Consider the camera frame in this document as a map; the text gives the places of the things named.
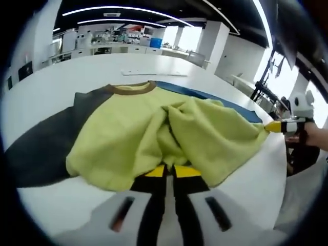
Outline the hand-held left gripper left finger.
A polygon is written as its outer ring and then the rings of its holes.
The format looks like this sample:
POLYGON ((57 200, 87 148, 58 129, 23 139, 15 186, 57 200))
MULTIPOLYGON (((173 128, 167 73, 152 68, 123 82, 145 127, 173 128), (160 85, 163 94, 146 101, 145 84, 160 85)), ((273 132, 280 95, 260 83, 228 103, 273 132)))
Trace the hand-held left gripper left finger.
POLYGON ((156 245, 165 212, 168 169, 159 165, 97 206, 89 221, 55 236, 57 245, 156 245))

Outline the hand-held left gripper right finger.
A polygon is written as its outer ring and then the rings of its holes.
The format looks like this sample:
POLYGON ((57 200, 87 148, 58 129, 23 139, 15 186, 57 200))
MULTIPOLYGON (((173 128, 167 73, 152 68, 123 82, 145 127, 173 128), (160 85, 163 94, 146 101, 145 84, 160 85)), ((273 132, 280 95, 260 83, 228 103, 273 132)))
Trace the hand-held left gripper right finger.
POLYGON ((184 245, 280 245, 286 234, 251 222, 246 210, 210 189, 192 167, 173 166, 175 209, 184 245))

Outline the person's right hand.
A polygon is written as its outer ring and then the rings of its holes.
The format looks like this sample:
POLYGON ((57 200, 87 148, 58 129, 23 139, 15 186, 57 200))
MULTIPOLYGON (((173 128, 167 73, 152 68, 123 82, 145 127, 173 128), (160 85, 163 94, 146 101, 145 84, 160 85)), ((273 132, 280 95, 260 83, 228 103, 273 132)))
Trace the person's right hand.
POLYGON ((306 122, 304 130, 307 133, 305 144, 327 151, 327 129, 319 128, 314 122, 306 122))

